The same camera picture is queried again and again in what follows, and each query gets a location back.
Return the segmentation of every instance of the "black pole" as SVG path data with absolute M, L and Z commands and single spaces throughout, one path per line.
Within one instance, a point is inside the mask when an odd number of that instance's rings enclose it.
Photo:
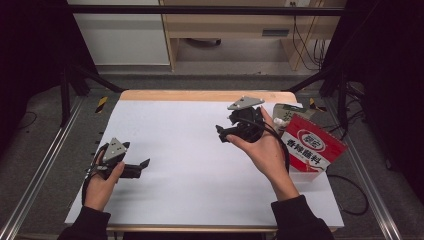
M 108 82 L 107 80 L 103 79 L 99 75 L 88 71 L 87 69 L 83 68 L 82 66 L 75 65 L 75 66 L 73 66 L 73 69 L 75 69 L 78 73 L 91 78 L 92 80 L 96 81 L 97 83 L 100 83 L 101 85 L 107 87 L 108 89 L 110 89 L 110 90 L 112 90 L 116 93 L 122 93 L 123 91 L 128 90 L 128 89 L 120 88 L 120 87 Z
M 340 125 L 347 131 L 349 122 L 347 120 L 346 97 L 347 97 L 347 76 L 345 72 L 340 73 L 339 96 L 337 101 L 337 117 Z
M 63 72 L 60 74 L 60 96 L 62 99 L 62 122 L 60 123 L 60 127 L 65 126 L 69 116 L 71 115 L 71 102 L 69 100 L 68 86 L 69 73 L 70 69 L 68 67 L 64 67 Z
M 280 16 L 355 16 L 364 11 L 344 8 L 251 7 L 251 6 L 156 6 L 156 5 L 68 5 L 47 6 L 54 10 L 90 14 L 213 14 Z

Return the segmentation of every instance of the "table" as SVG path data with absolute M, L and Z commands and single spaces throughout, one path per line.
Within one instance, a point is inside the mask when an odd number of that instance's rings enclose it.
M 100 145 L 117 137 L 131 143 L 127 164 L 151 161 L 140 179 L 119 180 L 105 209 L 112 214 L 108 230 L 276 231 L 270 183 L 244 152 L 221 143 L 215 129 L 230 125 L 226 106 L 244 95 L 264 99 L 268 111 L 277 102 L 296 103 L 288 92 L 125 91 Z M 332 230 L 343 226 L 325 174 L 295 184 Z M 79 214 L 80 194 L 67 224 Z

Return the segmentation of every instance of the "floor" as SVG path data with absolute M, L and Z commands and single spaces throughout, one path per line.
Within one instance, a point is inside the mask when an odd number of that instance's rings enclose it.
M 306 60 L 309 68 L 316 67 Z M 220 46 L 207 42 L 183 41 L 180 46 L 177 68 L 101 68 L 104 78 L 132 89 L 255 89 L 282 90 L 299 83 L 315 70 L 301 67 L 292 71 L 278 41 L 226 40 Z M 108 116 L 119 94 L 89 81 L 92 88 L 87 97 L 72 95 L 74 106 L 79 106 L 75 119 L 69 125 L 64 139 L 57 139 L 62 131 L 60 124 L 60 91 L 52 88 L 34 96 L 28 104 L 28 113 L 6 154 L 0 160 L 0 224 L 15 224 L 16 239 L 54 239 L 65 227 L 63 220 L 74 200 L 85 175 L 87 159 L 91 159 Z M 334 98 L 321 98 L 320 82 L 296 93 L 299 102 L 310 106 L 310 99 L 326 112 L 317 112 L 312 120 L 320 126 L 337 125 L 334 118 Z M 102 113 L 95 113 L 98 101 L 107 96 Z M 349 115 L 361 110 L 353 101 Z M 373 133 L 366 118 L 352 121 L 344 139 L 349 149 L 330 168 L 329 173 L 351 179 L 367 191 L 371 208 L 362 216 L 342 211 L 345 227 L 337 230 L 336 239 L 424 239 L 424 207 L 408 187 L 402 174 L 386 169 Z M 336 137 L 341 132 L 334 132 Z M 58 151 L 51 153 L 52 142 Z M 34 183 L 33 177 L 41 182 Z M 351 184 L 331 179 L 334 194 L 343 209 L 354 212 L 365 206 L 364 197 Z M 28 192 L 28 186 L 38 186 Z M 24 218 L 13 216 L 18 211 Z

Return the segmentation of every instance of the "small object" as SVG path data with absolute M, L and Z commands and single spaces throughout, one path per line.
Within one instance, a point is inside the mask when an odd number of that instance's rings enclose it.
M 290 122 L 293 114 L 298 114 L 306 119 L 310 119 L 315 112 L 316 111 L 312 109 L 277 103 L 272 111 L 272 118 L 279 118 L 283 121 Z
M 264 103 L 263 99 L 252 98 L 252 97 L 241 97 L 238 101 L 231 104 L 227 109 L 228 110 L 242 110 L 245 108 L 253 107 L 255 105 L 259 105 Z
M 103 108 L 104 108 L 104 106 L 106 104 L 106 101 L 107 101 L 107 97 L 102 97 L 100 99 L 99 104 L 98 104 L 98 106 L 96 108 L 95 113 L 101 113 L 103 111 Z
M 314 110 L 318 110 L 318 111 L 321 111 L 321 112 L 327 112 L 327 108 L 326 107 L 318 107 L 315 104 L 315 100 L 313 98 L 309 99 L 309 108 L 314 109 Z
M 274 118 L 274 124 L 278 127 L 287 127 L 289 125 L 290 121 L 284 121 L 281 118 Z

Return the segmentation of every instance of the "black curtain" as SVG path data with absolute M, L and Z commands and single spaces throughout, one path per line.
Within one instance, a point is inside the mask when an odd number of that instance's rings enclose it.
M 365 2 L 348 3 L 371 10 L 377 1 Z M 361 22 L 341 19 L 324 68 L 343 59 L 338 70 L 348 81 L 364 85 L 363 108 L 388 163 L 404 174 L 424 203 L 424 1 L 379 1 L 356 41 L 342 58 L 336 57 Z M 323 88 L 334 90 L 339 80 L 330 76 Z
M 8 146 L 28 100 L 60 84 L 70 64 L 97 74 L 94 62 L 69 10 L 49 10 L 66 0 L 0 1 L 0 154 Z M 84 76 L 72 84 L 87 88 Z

